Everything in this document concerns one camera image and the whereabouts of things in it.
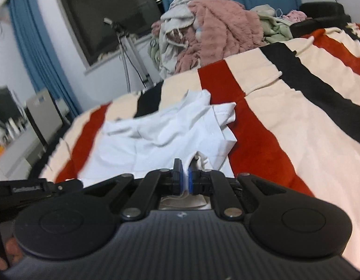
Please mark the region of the person's left hand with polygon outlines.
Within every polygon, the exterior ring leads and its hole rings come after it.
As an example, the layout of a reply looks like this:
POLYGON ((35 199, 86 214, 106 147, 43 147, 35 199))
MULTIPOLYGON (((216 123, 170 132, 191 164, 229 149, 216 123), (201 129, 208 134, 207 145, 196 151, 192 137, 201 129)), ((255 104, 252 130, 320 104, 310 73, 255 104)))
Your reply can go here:
POLYGON ((17 243, 17 240, 11 236, 7 239, 5 246, 4 246, 4 257, 0 257, 0 270, 7 270, 13 265, 19 263, 23 258, 24 255, 17 243))

